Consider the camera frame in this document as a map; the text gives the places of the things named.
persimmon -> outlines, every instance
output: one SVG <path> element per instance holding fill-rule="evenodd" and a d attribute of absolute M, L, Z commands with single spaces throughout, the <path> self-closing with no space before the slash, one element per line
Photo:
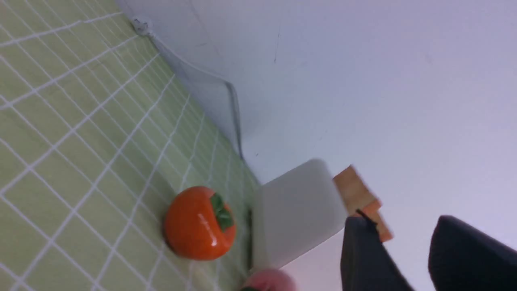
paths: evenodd
<path fill-rule="evenodd" d="M 232 212 L 221 195 L 203 186 L 185 189 L 174 198 L 164 230 L 176 254 L 195 260 L 224 255 L 236 233 Z"/>

green grid mat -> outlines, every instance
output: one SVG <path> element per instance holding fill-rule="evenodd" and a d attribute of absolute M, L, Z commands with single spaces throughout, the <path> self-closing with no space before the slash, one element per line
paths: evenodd
<path fill-rule="evenodd" d="M 0 289 L 237 290 L 257 183 L 113 0 L 0 0 Z M 175 256 L 175 193 L 223 193 L 228 254 Z"/>

wooden block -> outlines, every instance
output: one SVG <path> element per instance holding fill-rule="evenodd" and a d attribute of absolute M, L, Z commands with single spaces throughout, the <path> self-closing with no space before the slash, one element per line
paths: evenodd
<path fill-rule="evenodd" d="M 381 207 L 381 202 L 368 190 L 353 166 L 337 174 L 334 183 L 349 214 L 355 213 L 357 209 L 369 214 Z"/>
<path fill-rule="evenodd" d="M 337 174 L 333 180 L 350 216 L 359 215 L 356 210 L 362 210 L 371 220 L 377 223 L 377 231 L 381 242 L 393 238 L 379 213 L 382 206 L 381 202 L 366 187 L 352 165 Z"/>

green leaf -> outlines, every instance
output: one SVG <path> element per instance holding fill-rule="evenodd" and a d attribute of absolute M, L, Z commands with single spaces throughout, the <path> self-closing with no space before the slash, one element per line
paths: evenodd
<path fill-rule="evenodd" d="M 214 193 L 212 197 L 210 197 L 210 203 L 212 203 L 217 224 L 219 224 L 221 230 L 225 232 L 228 228 L 233 226 L 232 214 L 224 208 L 223 198 L 218 193 Z"/>
<path fill-rule="evenodd" d="M 216 216 L 219 227 L 225 232 L 228 228 L 233 226 L 233 218 L 230 212 L 226 209 L 219 211 Z"/>
<path fill-rule="evenodd" d="M 214 213 L 217 213 L 224 209 L 224 201 L 223 197 L 219 195 L 219 193 L 214 193 L 212 197 L 210 197 L 210 202 L 212 203 L 212 207 L 214 208 Z"/>

pink object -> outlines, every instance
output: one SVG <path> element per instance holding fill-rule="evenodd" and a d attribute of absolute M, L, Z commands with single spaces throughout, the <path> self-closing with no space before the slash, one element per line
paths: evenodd
<path fill-rule="evenodd" d="M 293 279 L 286 273 L 275 269 L 255 272 L 246 280 L 243 288 L 245 287 L 258 291 L 296 291 Z"/>

